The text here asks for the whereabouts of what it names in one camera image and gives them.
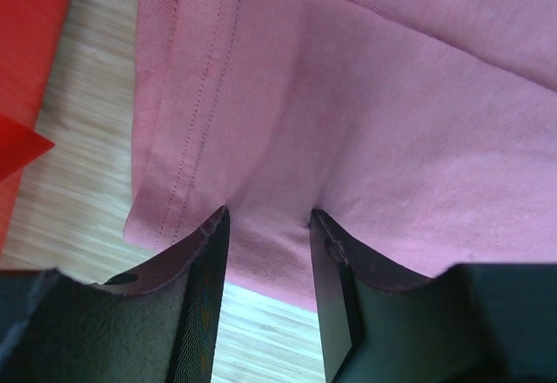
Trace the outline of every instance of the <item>mesh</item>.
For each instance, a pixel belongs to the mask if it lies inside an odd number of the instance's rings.
[[[167,382],[211,381],[227,255],[227,240],[213,236],[191,266],[175,346],[179,352],[173,356]]]

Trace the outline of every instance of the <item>cloth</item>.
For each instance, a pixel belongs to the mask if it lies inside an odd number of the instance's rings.
[[[227,278],[315,308],[308,220],[428,275],[557,259],[557,0],[139,0],[125,238],[220,205]]]
[[[30,129],[35,126],[69,1],[0,0],[0,115],[11,121],[0,120],[0,145],[4,145],[8,129],[23,132],[14,128],[13,123]],[[29,154],[20,155],[22,158],[17,163],[12,159],[8,163],[10,171],[48,148],[47,142],[33,138],[29,131],[27,135],[25,141],[31,140],[37,148],[27,148]],[[3,154],[2,168],[5,168],[5,157]],[[21,174],[16,171],[0,181],[0,251]]]

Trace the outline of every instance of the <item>seam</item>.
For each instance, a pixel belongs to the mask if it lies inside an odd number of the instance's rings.
[[[164,219],[163,219],[163,222],[161,223],[161,226],[158,230],[157,239],[155,240],[155,251],[158,249],[158,246],[160,244],[160,239],[163,236],[164,228],[166,227],[166,224],[168,222],[168,218],[170,216],[170,209],[171,209],[172,200],[174,200],[174,198],[176,197],[176,192],[178,191],[178,186],[179,186],[179,184],[182,180],[182,176],[184,175],[185,155],[186,155],[186,153],[188,152],[188,149],[189,149],[189,145],[190,145],[190,142],[191,142],[191,134],[193,132],[193,127],[195,126],[195,123],[198,119],[199,106],[201,105],[201,98],[202,98],[202,95],[203,95],[203,91],[205,90],[205,85],[206,85],[207,78],[209,77],[209,69],[211,67],[211,61],[213,59],[215,46],[217,44],[217,38],[218,38],[218,33],[217,33],[216,28],[218,27],[220,21],[222,20],[224,3],[225,3],[225,0],[220,0],[219,1],[218,14],[217,14],[217,24],[215,25],[215,29],[213,29],[213,32],[212,32],[212,40],[211,40],[211,44],[209,46],[209,57],[207,59],[207,65],[205,66],[205,71],[203,72],[203,78],[201,80],[201,85],[199,86],[199,90],[198,90],[198,93],[196,95],[195,104],[194,104],[194,107],[193,107],[193,114],[191,115],[191,121],[190,121],[190,124],[188,126],[188,131],[187,131],[188,133],[187,133],[187,136],[186,136],[186,139],[185,139],[185,142],[184,142],[184,146],[182,148],[182,152],[180,153],[180,163],[179,163],[179,166],[178,166],[178,173],[176,175],[176,181],[174,182],[174,186],[172,187],[172,193],[171,193],[171,196],[168,200],[168,204],[166,206]],[[178,10],[178,0],[176,1],[176,4],[174,6],[175,17],[176,17],[176,14],[177,14],[177,10]]]
[[[224,65],[223,65],[223,69],[220,72],[220,76],[218,78],[217,90],[215,92],[215,97],[214,97],[213,102],[212,102],[211,112],[209,113],[209,118],[207,120],[207,124],[205,125],[205,130],[203,132],[203,137],[201,139],[201,144],[199,145],[199,152],[198,152],[198,155],[196,157],[193,172],[191,174],[190,183],[188,184],[188,190],[185,194],[184,203],[182,204],[182,207],[180,209],[180,213],[179,213],[179,216],[178,216],[178,222],[177,222],[176,227],[174,229],[174,234],[172,235],[171,244],[174,244],[177,240],[179,230],[180,230],[180,228],[182,226],[182,223],[183,223],[182,220],[183,220],[184,215],[185,215],[185,207],[189,203],[190,196],[191,196],[191,191],[193,190],[193,186],[195,185],[195,180],[196,180],[196,176],[198,174],[198,168],[199,168],[199,165],[200,165],[200,162],[201,162],[201,157],[203,156],[203,153],[204,153],[205,144],[207,142],[207,137],[209,135],[209,130],[211,128],[211,123],[212,123],[213,117],[215,115],[215,111],[218,107],[218,102],[219,102],[219,99],[220,99],[220,93],[222,91],[223,82],[225,80],[225,75],[226,75],[226,72],[228,70],[228,66],[229,66],[229,63],[230,63],[230,57],[231,57],[231,54],[232,54],[232,50],[233,50],[234,44],[236,42],[236,35],[237,35],[237,31],[238,31],[238,22],[239,22],[239,18],[240,18],[241,7],[242,7],[242,0],[238,0],[237,3],[236,3],[236,11],[235,11],[235,15],[234,15],[234,24],[232,25],[232,35],[231,35],[230,42],[228,43],[225,62],[224,62]]]
[[[177,26],[178,26],[178,2],[179,0],[174,0],[174,8],[172,9],[172,27],[171,27],[171,34],[168,38],[168,46],[167,46],[167,52],[168,52],[168,64],[166,66],[166,74],[164,75],[164,83],[163,83],[163,89],[161,90],[161,96],[160,99],[158,100],[158,111],[160,112],[160,107],[163,105],[163,96],[164,96],[164,91],[166,90],[166,84],[168,82],[168,75],[171,69],[171,55],[172,55],[172,50],[174,49],[174,39],[176,37],[176,30],[177,30]],[[164,220],[163,220],[163,225],[166,222],[166,220],[168,219],[168,212],[170,210],[170,206],[171,206],[171,200],[169,201],[169,204],[166,208],[166,214],[164,216]],[[158,249],[158,241],[160,240],[160,236],[162,235],[162,228],[158,234],[158,237],[155,241],[155,251]]]

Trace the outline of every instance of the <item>light wood surface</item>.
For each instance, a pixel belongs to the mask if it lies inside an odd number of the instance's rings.
[[[104,282],[152,254],[122,240],[131,205],[137,0],[72,0],[0,268]],[[226,285],[215,382],[324,381],[317,315]]]

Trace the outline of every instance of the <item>black plastic piece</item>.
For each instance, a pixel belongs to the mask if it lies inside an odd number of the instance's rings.
[[[557,265],[456,265],[429,279],[322,211],[311,246],[327,382],[557,381]]]
[[[0,272],[0,381],[210,381],[229,229],[223,207],[106,285]]]

